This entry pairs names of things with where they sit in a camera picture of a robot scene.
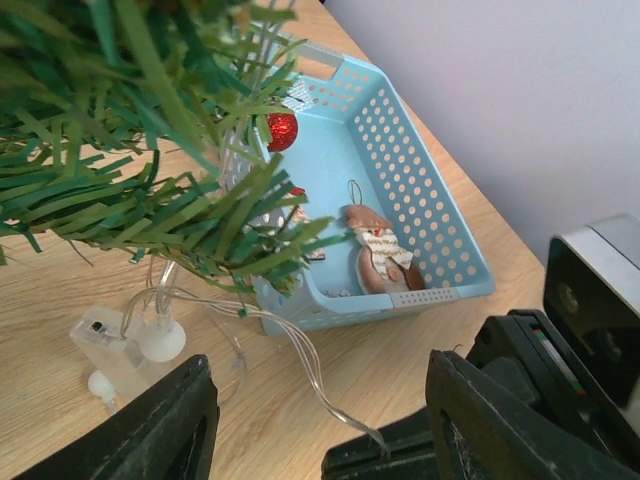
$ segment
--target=ornament hanging loop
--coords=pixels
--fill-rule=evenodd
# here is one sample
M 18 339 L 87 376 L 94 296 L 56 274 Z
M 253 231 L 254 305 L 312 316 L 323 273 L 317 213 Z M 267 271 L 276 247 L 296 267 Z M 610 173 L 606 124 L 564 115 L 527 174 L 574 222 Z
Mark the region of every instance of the ornament hanging loop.
M 362 205 L 362 189 L 360 188 L 358 182 L 351 179 L 349 180 L 348 186 L 351 203 L 353 203 L 354 205 Z

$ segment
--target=perforated basket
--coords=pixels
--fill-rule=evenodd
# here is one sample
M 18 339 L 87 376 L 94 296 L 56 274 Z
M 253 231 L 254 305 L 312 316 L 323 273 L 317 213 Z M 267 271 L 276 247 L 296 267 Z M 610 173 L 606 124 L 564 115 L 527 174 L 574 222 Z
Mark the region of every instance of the perforated basket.
M 355 180 L 363 203 L 391 220 L 400 245 L 413 251 L 427 289 L 364 295 L 355 272 L 361 246 L 353 240 L 327 248 L 326 260 L 301 271 L 291 297 L 254 279 L 261 307 L 316 330 L 492 293 L 495 282 L 486 261 L 387 76 L 317 45 L 304 45 L 300 54 L 336 68 L 329 80 L 302 77 L 315 105 L 297 114 L 298 138 L 284 152 L 283 168 L 309 196 L 306 212 L 311 218 L 337 218 L 325 235 L 344 232 L 344 207 L 352 203 L 347 184 Z M 246 160 L 236 157 L 227 181 L 235 184 L 248 170 Z M 261 222 L 275 228 L 286 215 L 274 211 Z M 326 295 L 339 291 L 351 296 Z M 263 326 L 267 334 L 282 333 L 268 319 Z

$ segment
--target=clear wire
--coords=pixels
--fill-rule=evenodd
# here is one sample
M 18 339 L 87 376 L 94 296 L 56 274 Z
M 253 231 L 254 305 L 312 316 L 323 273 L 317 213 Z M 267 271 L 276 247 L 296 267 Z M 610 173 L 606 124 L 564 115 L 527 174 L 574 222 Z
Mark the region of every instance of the clear wire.
M 131 320 L 133 318 L 133 314 L 135 312 L 136 306 L 140 301 L 143 301 L 143 310 L 146 310 L 149 307 L 149 304 L 153 299 L 155 299 L 155 310 L 158 315 L 166 315 L 169 310 L 169 304 L 171 303 L 171 295 L 168 295 L 170 291 L 179 290 L 185 295 L 190 295 L 197 298 L 197 295 L 191 293 L 186 289 L 182 289 L 176 286 L 176 277 L 179 271 L 179 266 L 176 262 L 167 261 L 165 267 L 162 271 L 162 275 L 160 277 L 160 281 L 158 282 L 158 286 L 154 286 L 153 284 L 153 264 L 154 258 L 151 256 L 149 261 L 149 267 L 147 268 L 147 274 L 145 278 L 145 290 L 138 292 L 128 303 L 127 309 L 124 314 L 123 322 L 120 329 L 120 335 L 122 338 L 126 337 L 126 331 L 131 325 Z M 226 407 L 235 401 L 238 397 L 240 391 L 244 388 L 247 383 L 248 378 L 248 367 L 247 367 L 247 355 L 240 344 L 240 340 L 233 333 L 233 329 L 227 324 L 224 320 L 221 320 L 217 316 L 212 315 L 211 323 L 214 327 L 216 327 L 227 339 L 229 345 L 233 349 L 235 353 L 235 360 L 231 367 L 232 370 L 236 370 L 238 372 L 238 379 L 234 382 L 234 388 L 231 394 L 224 400 L 220 401 L 221 407 Z
M 133 315 L 133 311 L 135 310 L 136 304 L 142 300 L 143 298 L 147 298 L 148 296 L 153 296 L 158 293 L 158 289 L 156 287 L 150 287 L 141 292 L 138 292 L 129 302 L 127 306 L 127 310 L 124 316 L 123 322 L 123 330 L 126 330 L 124 325 L 129 325 L 131 322 L 131 317 Z M 202 305 L 206 305 L 209 309 L 214 312 L 229 315 L 238 318 L 238 311 L 241 309 L 245 309 L 249 317 L 262 317 L 273 320 L 277 323 L 285 333 L 291 339 L 299 357 L 302 362 L 302 366 L 309 378 L 309 382 L 311 383 L 311 387 L 313 388 L 316 396 L 325 407 L 325 409 L 333 415 L 335 418 L 340 420 L 341 422 L 359 430 L 367 435 L 369 435 L 382 449 L 382 453 L 386 456 L 390 455 L 389 447 L 386 442 L 382 438 L 381 433 L 369 427 L 368 425 L 356 420 L 351 415 L 347 414 L 343 410 L 339 409 L 335 405 L 331 403 L 331 401 L 327 398 L 326 393 L 324 391 L 324 384 L 322 381 L 322 370 L 320 367 L 320 357 L 318 356 L 318 352 L 314 347 L 313 343 L 305 335 L 305 333 L 300 330 L 300 328 L 291 323 L 288 320 L 285 320 L 277 315 L 272 314 L 271 312 L 260 310 L 252 305 L 242 305 L 238 302 L 227 301 L 227 300 L 207 300 L 199 297 L 198 295 L 189 292 L 188 290 L 178 287 L 172 286 L 169 289 L 163 292 L 163 295 L 177 300 L 182 300 L 185 302 L 199 303 Z

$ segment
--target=wooden table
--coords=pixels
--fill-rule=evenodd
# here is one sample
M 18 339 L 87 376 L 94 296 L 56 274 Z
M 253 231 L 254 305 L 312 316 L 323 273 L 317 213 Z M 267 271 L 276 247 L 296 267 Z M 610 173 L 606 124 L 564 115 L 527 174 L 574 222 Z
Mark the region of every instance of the wooden table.
M 289 31 L 365 58 L 317 0 L 298 4 L 300 22 Z M 432 349 L 462 344 L 465 354 L 487 315 L 539 307 L 542 293 L 542 265 L 412 116 L 496 276 L 497 291 L 419 318 L 310 335 L 322 360 L 329 398 L 374 426 L 424 405 Z M 163 162 L 165 173 L 192 165 L 180 152 Z M 93 304 L 122 309 L 144 288 L 148 265 L 134 266 L 119 252 L 80 245 L 95 264 L 91 268 L 59 238 L 44 235 L 40 241 L 45 251 L 36 255 L 26 241 L 3 239 L 10 247 L 7 254 L 21 263 L 0 270 L 0 479 L 18 474 L 107 418 L 103 405 L 87 391 L 91 365 L 68 331 Z M 195 278 L 185 276 L 182 284 L 209 297 L 217 294 Z M 215 380 L 224 387 L 232 378 L 231 356 L 210 314 L 193 305 L 177 304 L 175 311 L 189 339 L 183 356 L 209 355 Z M 319 478 L 324 452 L 358 433 L 330 417 L 316 401 L 286 338 L 266 337 L 254 320 L 234 326 L 238 323 L 243 325 L 235 328 L 248 355 L 250 376 L 238 401 L 222 409 L 211 478 Z

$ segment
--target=led bulb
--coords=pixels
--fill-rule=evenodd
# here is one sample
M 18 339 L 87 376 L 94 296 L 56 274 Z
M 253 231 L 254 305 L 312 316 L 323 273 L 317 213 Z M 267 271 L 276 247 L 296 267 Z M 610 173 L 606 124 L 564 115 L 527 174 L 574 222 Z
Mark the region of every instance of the led bulb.
M 175 320 L 168 327 L 158 323 L 145 325 L 136 336 L 140 351 L 152 362 L 164 363 L 176 358 L 185 344 L 187 334 Z
M 89 391 L 96 397 L 100 397 L 103 402 L 109 402 L 116 396 L 116 390 L 113 385 L 100 370 L 96 370 L 91 374 L 87 386 Z

